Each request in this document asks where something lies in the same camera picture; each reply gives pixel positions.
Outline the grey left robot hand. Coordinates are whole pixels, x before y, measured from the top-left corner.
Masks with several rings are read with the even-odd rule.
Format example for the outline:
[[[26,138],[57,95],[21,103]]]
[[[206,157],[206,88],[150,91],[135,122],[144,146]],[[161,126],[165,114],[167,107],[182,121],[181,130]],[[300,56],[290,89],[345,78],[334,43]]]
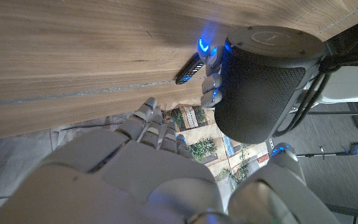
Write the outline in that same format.
[[[220,74],[224,56],[224,46],[218,45],[214,48],[203,38],[197,42],[197,50],[200,59],[205,65],[206,78],[202,83],[201,107],[213,108],[222,100],[222,93],[219,88],[222,86]]]

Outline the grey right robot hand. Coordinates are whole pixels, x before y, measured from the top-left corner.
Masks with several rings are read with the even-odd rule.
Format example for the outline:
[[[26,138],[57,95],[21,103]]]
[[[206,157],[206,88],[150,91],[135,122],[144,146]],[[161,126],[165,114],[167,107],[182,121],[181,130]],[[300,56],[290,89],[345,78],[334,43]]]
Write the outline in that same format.
[[[211,171],[148,98],[41,160],[0,207],[0,223],[336,223],[308,188],[293,148],[278,146],[224,205]]]

